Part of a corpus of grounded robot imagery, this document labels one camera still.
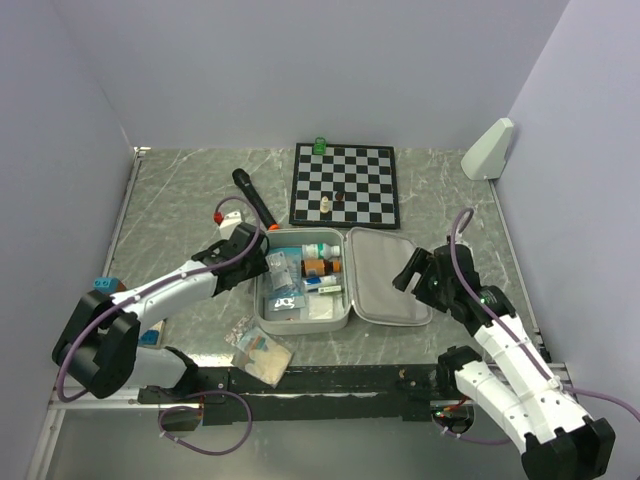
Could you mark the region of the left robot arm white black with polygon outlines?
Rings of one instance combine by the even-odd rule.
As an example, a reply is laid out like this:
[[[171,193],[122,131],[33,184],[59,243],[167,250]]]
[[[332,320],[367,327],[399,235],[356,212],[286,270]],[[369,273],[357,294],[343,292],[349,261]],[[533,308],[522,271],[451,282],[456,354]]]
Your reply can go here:
[[[242,222],[229,238],[155,281],[112,295],[84,294],[52,351],[59,400],[80,397],[65,394],[66,377],[81,385],[82,394],[98,399],[125,386],[158,387],[176,402],[192,398],[199,381],[195,361],[173,347],[143,348],[139,339],[158,322],[265,273],[268,250],[266,234]]]

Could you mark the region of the grey medicine kit case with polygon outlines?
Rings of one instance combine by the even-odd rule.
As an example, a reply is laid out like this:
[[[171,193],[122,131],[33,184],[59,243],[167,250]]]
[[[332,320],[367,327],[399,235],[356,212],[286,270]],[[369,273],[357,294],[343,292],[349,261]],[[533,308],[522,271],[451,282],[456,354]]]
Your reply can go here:
[[[342,272],[337,274],[341,293],[329,294],[334,300],[331,320],[308,319],[307,297],[317,294],[303,287],[301,268],[300,290],[306,306],[285,314],[282,319],[268,320],[264,309],[265,274],[254,287],[254,319],[272,335],[303,335],[331,332],[343,328],[350,314],[371,324],[393,327],[417,327],[428,324],[433,317],[430,309],[410,294],[396,290],[392,280],[400,273],[416,244],[402,236],[384,231],[356,227],[342,234],[331,228],[298,228],[276,230],[267,234],[271,251],[282,249],[301,260],[301,246],[311,243],[339,245]]]

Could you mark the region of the bag of latex gloves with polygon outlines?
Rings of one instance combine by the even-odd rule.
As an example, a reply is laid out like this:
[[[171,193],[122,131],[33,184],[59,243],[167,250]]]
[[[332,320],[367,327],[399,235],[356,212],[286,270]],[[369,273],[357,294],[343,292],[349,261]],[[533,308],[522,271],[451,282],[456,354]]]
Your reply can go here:
[[[252,316],[241,318],[225,337],[234,349],[232,365],[275,388],[290,365],[292,352],[271,338]]]

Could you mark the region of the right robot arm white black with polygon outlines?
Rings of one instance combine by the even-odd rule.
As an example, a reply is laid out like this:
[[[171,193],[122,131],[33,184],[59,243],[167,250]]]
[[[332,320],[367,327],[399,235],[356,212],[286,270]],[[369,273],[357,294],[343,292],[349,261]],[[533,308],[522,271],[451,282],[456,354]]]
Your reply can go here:
[[[520,453],[530,479],[596,479],[615,443],[609,422],[594,419],[562,386],[526,334],[513,304],[484,286],[468,247],[414,250],[393,285],[462,324],[494,361],[493,373],[468,346],[438,358],[436,385],[481,407]]]

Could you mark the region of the white bottle green label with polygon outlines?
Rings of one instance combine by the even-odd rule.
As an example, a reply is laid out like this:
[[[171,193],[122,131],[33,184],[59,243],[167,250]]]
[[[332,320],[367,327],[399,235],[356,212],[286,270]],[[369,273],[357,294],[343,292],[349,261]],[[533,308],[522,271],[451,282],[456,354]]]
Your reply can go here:
[[[301,246],[301,253],[305,260],[330,260],[341,256],[341,247],[339,245],[329,245],[326,243],[304,244]]]

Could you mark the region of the blue printed plastic bag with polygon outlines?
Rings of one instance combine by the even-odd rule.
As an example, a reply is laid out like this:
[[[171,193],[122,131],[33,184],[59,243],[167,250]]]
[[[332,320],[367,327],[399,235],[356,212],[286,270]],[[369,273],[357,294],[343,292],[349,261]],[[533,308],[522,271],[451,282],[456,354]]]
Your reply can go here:
[[[294,258],[282,249],[270,253],[266,260],[269,269],[265,274],[263,289],[265,318],[282,319],[285,314],[306,306],[305,297],[300,290],[300,275]],[[287,297],[295,298],[294,308],[279,310],[273,308],[276,299]]]

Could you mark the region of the black handled scissors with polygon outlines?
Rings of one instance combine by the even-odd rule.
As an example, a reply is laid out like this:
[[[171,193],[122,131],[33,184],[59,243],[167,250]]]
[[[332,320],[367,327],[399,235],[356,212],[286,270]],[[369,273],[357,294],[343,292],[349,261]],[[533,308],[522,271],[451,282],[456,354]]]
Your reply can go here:
[[[273,305],[275,310],[279,309],[292,309],[295,307],[295,298],[287,297],[287,298],[279,298],[276,299]]]

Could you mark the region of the green medicine box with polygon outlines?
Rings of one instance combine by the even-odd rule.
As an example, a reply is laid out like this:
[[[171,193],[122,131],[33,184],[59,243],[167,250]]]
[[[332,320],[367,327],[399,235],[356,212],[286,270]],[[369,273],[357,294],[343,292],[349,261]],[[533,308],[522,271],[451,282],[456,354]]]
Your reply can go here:
[[[340,285],[320,287],[317,291],[317,293],[320,295],[329,295],[329,294],[336,294],[341,292],[342,292],[342,287]]]

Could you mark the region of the white gauze packet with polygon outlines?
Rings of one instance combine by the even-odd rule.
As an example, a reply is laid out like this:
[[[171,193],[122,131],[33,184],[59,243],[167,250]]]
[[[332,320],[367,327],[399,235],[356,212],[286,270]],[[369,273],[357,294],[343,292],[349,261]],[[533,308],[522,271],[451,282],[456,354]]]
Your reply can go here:
[[[311,321],[331,320],[334,317],[334,300],[329,295],[309,295],[307,307]]]

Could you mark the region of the brown medicine bottle orange cap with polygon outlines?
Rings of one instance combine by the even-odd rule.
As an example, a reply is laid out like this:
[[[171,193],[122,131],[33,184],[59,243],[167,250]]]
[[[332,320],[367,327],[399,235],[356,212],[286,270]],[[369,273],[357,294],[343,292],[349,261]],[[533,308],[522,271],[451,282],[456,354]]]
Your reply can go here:
[[[321,277],[341,273],[339,260],[307,259],[301,261],[301,273],[304,278]]]

